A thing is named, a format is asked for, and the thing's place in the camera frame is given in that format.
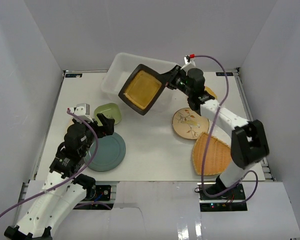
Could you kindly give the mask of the blue-grey round plate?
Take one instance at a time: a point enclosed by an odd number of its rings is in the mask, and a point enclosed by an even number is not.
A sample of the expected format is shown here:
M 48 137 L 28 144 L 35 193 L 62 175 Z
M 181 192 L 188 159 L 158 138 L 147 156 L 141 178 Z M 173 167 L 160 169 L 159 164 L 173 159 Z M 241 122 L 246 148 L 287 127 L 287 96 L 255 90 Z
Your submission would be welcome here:
M 95 172 L 108 172 L 116 168 L 126 155 L 126 143 L 116 132 L 98 139 L 96 155 L 88 168 Z

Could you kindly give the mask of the black square amber plate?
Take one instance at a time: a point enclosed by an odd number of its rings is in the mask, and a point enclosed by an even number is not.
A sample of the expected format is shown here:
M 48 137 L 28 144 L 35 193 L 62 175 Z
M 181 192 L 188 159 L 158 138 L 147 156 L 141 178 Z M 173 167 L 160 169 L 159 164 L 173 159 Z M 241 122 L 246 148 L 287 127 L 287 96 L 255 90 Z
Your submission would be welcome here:
M 165 87 L 166 82 L 161 74 L 144 64 L 139 64 L 122 86 L 118 96 L 131 109 L 144 116 Z

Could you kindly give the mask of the beige bird painted plate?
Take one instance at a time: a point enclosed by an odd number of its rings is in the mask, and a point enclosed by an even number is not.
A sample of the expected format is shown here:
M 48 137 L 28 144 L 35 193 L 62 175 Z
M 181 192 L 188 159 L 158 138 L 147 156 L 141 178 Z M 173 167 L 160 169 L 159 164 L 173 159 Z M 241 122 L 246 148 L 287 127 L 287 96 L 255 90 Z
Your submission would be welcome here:
M 209 131 L 210 121 L 189 107 L 185 107 L 179 109 L 173 115 L 172 128 L 179 137 L 196 140 L 202 133 Z

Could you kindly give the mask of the woven bamboo basket plate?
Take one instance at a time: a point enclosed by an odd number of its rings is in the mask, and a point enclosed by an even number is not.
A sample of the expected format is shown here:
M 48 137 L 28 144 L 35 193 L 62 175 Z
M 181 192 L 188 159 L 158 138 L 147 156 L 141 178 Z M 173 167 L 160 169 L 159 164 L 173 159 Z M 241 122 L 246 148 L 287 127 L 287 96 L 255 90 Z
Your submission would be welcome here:
M 202 161 L 208 134 L 202 132 L 196 140 L 192 149 L 192 164 L 197 175 L 202 174 Z M 208 151 L 204 164 L 204 176 L 221 174 L 232 161 L 231 148 L 223 141 L 212 136 L 208 145 Z

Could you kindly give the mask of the cream panda dish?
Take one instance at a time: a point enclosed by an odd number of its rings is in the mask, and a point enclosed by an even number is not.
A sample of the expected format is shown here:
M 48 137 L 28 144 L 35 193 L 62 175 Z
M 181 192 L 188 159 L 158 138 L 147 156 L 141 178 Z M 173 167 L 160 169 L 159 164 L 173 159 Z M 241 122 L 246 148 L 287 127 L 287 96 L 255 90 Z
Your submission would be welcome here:
M 69 122 L 68 122 L 68 124 L 67 124 L 67 126 L 65 127 L 65 133 L 67 133 L 68 128 L 69 128 L 71 125 L 73 125 L 73 124 L 74 124 L 73 120 L 70 119 Z

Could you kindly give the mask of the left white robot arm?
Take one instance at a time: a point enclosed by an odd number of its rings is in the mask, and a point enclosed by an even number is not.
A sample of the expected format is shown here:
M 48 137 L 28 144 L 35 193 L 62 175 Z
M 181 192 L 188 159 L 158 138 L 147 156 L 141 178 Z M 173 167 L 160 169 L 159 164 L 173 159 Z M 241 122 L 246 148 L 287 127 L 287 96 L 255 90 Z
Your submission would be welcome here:
M 41 192 L 26 214 L 8 226 L 4 236 L 8 240 L 51 240 L 70 211 L 81 201 L 95 196 L 96 181 L 82 172 L 89 149 L 99 147 L 98 140 L 114 133 L 114 119 L 97 114 L 98 122 L 87 115 L 77 116 L 71 111 L 73 123 L 67 128 Z

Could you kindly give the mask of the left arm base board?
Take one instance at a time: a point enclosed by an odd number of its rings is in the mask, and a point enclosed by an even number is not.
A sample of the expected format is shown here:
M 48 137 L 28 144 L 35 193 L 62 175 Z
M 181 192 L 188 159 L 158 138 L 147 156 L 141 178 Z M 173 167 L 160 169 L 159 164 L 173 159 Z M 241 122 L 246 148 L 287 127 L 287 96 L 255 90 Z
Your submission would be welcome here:
M 90 196 L 78 203 L 75 210 L 111 210 L 116 199 L 116 186 L 97 184 Z

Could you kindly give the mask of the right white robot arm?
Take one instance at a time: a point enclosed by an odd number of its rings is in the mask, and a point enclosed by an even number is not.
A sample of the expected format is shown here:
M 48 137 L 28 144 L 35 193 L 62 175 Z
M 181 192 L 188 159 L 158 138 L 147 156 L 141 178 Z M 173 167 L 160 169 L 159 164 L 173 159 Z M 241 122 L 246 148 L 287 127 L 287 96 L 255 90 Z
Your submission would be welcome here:
M 188 105 L 193 111 L 212 121 L 211 129 L 218 126 L 230 136 L 231 162 L 216 177 L 215 184 L 208 188 L 202 185 L 200 189 L 209 198 L 228 199 L 246 175 L 253 173 L 252 167 L 270 153 L 262 122 L 247 120 L 223 107 L 206 90 L 203 71 L 198 68 L 184 71 L 176 65 L 160 77 L 167 88 L 177 89 L 187 96 Z

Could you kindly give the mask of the right arm base board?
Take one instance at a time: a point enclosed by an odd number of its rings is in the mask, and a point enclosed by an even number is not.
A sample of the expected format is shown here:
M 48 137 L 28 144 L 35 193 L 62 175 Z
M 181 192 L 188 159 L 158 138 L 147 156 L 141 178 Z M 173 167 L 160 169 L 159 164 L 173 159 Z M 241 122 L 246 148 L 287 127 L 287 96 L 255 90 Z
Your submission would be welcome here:
M 199 195 L 201 213 L 246 212 L 248 210 L 247 204 L 241 203 L 246 199 L 241 183 L 224 195 L 217 197 L 206 196 L 201 190 L 201 184 L 198 184 L 194 192 Z

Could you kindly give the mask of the white plastic bin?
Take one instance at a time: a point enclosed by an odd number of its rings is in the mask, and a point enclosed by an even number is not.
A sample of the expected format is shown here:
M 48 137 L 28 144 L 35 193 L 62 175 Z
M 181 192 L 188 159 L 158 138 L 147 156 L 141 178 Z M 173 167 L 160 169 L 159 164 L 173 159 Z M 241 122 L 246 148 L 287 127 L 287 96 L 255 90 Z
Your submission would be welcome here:
M 100 88 L 112 102 L 118 104 L 120 108 L 128 109 L 131 112 L 134 112 L 134 110 L 119 98 L 119 92 L 131 73 L 140 64 L 143 64 L 160 74 L 170 71 L 177 65 L 175 62 L 125 52 L 120 52 L 114 57 L 106 76 L 103 78 Z

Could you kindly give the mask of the green panda dish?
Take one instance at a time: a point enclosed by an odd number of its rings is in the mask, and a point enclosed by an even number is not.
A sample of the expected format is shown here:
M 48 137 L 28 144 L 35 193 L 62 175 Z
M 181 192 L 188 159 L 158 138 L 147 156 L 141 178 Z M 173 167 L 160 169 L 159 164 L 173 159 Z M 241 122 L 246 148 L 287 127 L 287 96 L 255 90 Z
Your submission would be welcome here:
M 117 125 L 122 120 L 122 114 L 119 109 L 119 106 L 113 102 L 100 105 L 94 110 L 94 119 L 100 125 L 101 122 L 97 114 L 103 114 L 108 119 L 114 119 L 115 125 Z

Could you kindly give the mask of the yellow panda dish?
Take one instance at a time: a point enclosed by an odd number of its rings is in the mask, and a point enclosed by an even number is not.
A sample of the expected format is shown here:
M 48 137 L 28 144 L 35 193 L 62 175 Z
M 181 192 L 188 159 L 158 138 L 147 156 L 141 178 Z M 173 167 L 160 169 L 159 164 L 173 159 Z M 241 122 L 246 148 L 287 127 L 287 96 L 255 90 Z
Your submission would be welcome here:
M 217 95 L 214 93 L 214 91 L 209 88 L 208 86 L 205 87 L 205 90 L 211 95 L 213 96 L 216 100 L 218 99 Z

